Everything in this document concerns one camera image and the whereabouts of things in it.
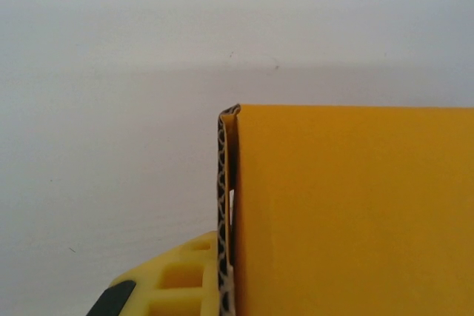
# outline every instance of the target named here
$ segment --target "white background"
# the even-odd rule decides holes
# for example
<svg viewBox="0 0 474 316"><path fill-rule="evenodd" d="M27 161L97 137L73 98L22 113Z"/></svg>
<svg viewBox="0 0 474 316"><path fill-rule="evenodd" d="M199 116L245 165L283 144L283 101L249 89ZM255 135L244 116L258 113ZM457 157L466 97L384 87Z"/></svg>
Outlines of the white background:
<svg viewBox="0 0 474 316"><path fill-rule="evenodd" d="M473 24L474 0L0 0L0 314L85 315L214 229L236 102L473 105Z"/></svg>

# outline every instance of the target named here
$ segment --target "yellow cardboard box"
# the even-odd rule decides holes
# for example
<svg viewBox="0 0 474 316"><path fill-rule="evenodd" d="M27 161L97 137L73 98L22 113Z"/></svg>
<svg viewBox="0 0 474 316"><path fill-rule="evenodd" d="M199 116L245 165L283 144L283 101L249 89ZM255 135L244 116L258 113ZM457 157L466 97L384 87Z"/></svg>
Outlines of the yellow cardboard box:
<svg viewBox="0 0 474 316"><path fill-rule="evenodd" d="M473 109L237 106L218 194L221 315L474 315Z"/></svg>

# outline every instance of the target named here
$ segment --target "rectangular hole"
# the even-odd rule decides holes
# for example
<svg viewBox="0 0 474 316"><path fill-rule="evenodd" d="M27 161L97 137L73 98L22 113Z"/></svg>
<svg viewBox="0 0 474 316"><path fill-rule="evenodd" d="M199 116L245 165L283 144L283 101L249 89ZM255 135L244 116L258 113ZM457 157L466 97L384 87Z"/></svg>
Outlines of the rectangular hole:
<svg viewBox="0 0 474 316"><path fill-rule="evenodd" d="M154 301L150 304L148 316L201 316L201 300L183 297Z"/></svg>
<svg viewBox="0 0 474 316"><path fill-rule="evenodd" d="M204 266L195 263L172 263L164 268L158 289L200 288Z"/></svg>

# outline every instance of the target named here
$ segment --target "black rubber part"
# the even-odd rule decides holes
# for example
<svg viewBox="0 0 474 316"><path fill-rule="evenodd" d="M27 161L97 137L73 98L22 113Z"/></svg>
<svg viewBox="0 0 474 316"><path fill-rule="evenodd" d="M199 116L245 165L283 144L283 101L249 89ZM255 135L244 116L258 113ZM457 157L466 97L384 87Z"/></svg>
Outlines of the black rubber part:
<svg viewBox="0 0 474 316"><path fill-rule="evenodd" d="M86 316L119 316L136 282L126 280L105 290Z"/></svg>

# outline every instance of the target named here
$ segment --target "yellow surface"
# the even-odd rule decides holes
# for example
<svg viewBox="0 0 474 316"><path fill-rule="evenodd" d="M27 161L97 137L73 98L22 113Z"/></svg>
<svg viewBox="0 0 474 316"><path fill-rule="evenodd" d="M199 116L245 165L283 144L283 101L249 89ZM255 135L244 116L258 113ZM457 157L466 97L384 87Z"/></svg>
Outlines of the yellow surface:
<svg viewBox="0 0 474 316"><path fill-rule="evenodd" d="M474 315L474 110L243 106L238 316Z"/></svg>
<svg viewBox="0 0 474 316"><path fill-rule="evenodd" d="M216 316L216 233L178 246L116 278L136 287L120 316Z"/></svg>

